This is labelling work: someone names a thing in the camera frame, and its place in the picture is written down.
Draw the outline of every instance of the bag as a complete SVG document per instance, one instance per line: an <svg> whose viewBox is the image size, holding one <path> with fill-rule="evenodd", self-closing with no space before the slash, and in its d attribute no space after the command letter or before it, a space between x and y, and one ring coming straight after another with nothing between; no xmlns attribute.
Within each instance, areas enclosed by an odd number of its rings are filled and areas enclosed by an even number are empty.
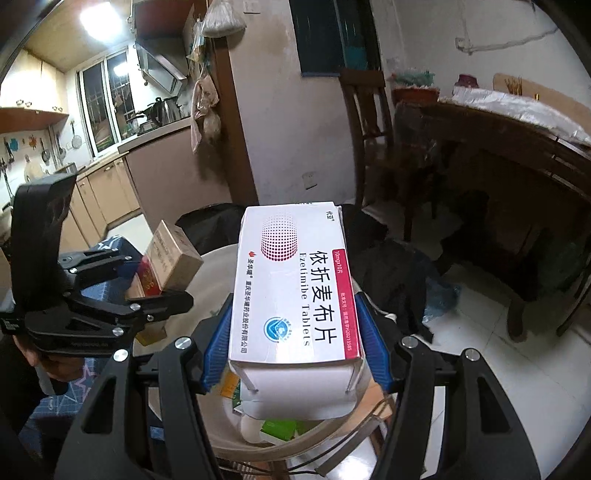
<svg viewBox="0 0 591 480"><path fill-rule="evenodd" d="M230 1L213 0L205 13L201 34L204 37L220 38L245 28L246 22L236 13Z"/></svg>

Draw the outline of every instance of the tiled floor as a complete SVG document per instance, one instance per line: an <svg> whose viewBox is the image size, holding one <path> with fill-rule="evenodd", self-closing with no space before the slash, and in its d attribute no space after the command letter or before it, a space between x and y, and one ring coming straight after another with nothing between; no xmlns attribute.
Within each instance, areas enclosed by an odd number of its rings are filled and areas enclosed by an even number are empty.
<svg viewBox="0 0 591 480"><path fill-rule="evenodd" d="M401 238L403 215L395 203L367 209L385 222L390 234ZM428 205L414 221L412 243L435 259L441 253L439 240L459 226L444 209L432 221ZM151 232L143 217L137 217L110 233L128 238L144 251ZM455 265L446 278L462 286L457 308L433 319L433 348L460 353L473 347L481 351L504 387L521 419L545 478L576 440L591 414L591 314L583 309L580 322L561 338L554 334L570 305L569 296L556 295L528 306L525 322L529 330L524 343L511 342L506 334L508 297L493 277L473 267ZM444 391L436 391L433 424L425 458L427 472L436 471L443 430ZM361 444L328 474L334 480L369 478L375 455L368 442ZM307 480L311 475L299 475Z"/></svg>

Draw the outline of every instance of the wall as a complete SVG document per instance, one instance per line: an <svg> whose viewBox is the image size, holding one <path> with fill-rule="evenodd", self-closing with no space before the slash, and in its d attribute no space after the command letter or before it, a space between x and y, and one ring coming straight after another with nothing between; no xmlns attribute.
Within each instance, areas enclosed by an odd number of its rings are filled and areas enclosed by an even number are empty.
<svg viewBox="0 0 591 480"><path fill-rule="evenodd" d="M464 0L372 0L382 57L399 57L407 67L429 69L443 95L451 94L460 73L492 88L495 73L508 73L558 90L591 107L591 79L561 32L524 46L471 56L456 49L464 37L458 2ZM385 18L395 19L389 23ZM520 40L555 27L539 8L515 0L465 0L472 44ZM397 25L402 40L397 43Z"/></svg>
<svg viewBox="0 0 591 480"><path fill-rule="evenodd" d="M35 149L29 146L31 136L34 136L37 139L37 147ZM8 144L11 143L11 138L15 138L18 141L18 150L14 150L12 152L12 155L14 156L14 163L12 164L8 164L8 153L6 151L6 148L4 148L4 142L2 140L3 138L6 138ZM20 184L25 183L25 155L29 155L31 162L38 162L42 166L43 170L48 170L49 173L53 173L53 171L55 170L53 164L53 157L49 161L49 166L46 166L43 163L43 160L41 159L42 149L39 138L43 139L43 144L45 148L51 150L51 144L49 142L49 134L47 130L34 132L12 132L0 135L0 157L2 157L8 165L7 177L13 195L17 192L18 186ZM0 174L0 209L9 201L10 195L8 194L8 189L6 187L4 175Z"/></svg>
<svg viewBox="0 0 591 480"><path fill-rule="evenodd" d="M242 1L233 0L242 11ZM228 38L236 95L259 201L354 197L353 152L339 81L302 78L288 0L261 2ZM304 189L302 174L317 186Z"/></svg>

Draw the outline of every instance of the cardboard box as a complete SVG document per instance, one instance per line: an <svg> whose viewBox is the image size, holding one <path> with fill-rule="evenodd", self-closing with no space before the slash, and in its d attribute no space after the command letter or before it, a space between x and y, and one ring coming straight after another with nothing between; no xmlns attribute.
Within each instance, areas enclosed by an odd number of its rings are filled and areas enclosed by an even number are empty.
<svg viewBox="0 0 591 480"><path fill-rule="evenodd" d="M246 209L228 360L256 419L323 420L355 408L363 352L332 202Z"/></svg>
<svg viewBox="0 0 591 480"><path fill-rule="evenodd" d="M203 265L183 230L162 220L154 232L138 271L131 281L127 298L137 299L160 295L163 290L184 291ZM136 335L147 346L166 337L165 322L148 323Z"/></svg>

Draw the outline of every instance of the window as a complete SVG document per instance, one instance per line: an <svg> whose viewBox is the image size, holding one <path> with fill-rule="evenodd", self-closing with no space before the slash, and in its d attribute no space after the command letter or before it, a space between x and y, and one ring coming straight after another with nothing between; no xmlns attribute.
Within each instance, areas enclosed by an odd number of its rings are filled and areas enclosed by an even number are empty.
<svg viewBox="0 0 591 480"><path fill-rule="evenodd" d="M303 76L381 70L369 0L290 0Z"/></svg>
<svg viewBox="0 0 591 480"><path fill-rule="evenodd" d="M86 128L97 156L133 135L137 127L127 51L81 71L79 80Z"/></svg>

